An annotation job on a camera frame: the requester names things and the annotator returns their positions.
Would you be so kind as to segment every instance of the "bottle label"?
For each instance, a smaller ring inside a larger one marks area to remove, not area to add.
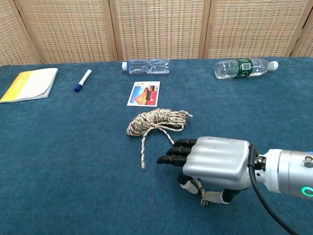
[[[132,71],[132,74],[146,74],[147,72],[145,70],[136,69]]]
[[[236,77],[247,77],[252,73],[253,62],[250,59],[239,59],[238,62],[238,73]]]

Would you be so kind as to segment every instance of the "green led light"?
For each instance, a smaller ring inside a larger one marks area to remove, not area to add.
[[[313,188],[311,187],[303,187],[301,189],[302,193],[308,197],[313,197]]]

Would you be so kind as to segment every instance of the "green bottle label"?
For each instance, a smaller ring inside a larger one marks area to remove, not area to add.
[[[252,73],[253,62],[250,59],[239,59],[238,62],[238,73],[236,77],[247,77]]]

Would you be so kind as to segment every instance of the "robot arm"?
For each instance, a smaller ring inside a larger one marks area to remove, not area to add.
[[[207,192],[205,198],[228,204],[241,190],[252,187],[250,146],[247,141],[217,137],[178,140],[157,163],[182,166],[178,182],[193,194],[198,189],[191,179],[224,188]],[[254,160],[255,178],[269,191],[313,200],[313,153],[270,149],[264,155],[256,154]]]

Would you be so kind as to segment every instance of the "bottle cap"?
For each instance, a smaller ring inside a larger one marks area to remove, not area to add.
[[[268,64],[268,70],[276,70],[278,68],[278,62],[277,61],[271,61]]]
[[[127,62],[122,63],[122,70],[127,71]]]

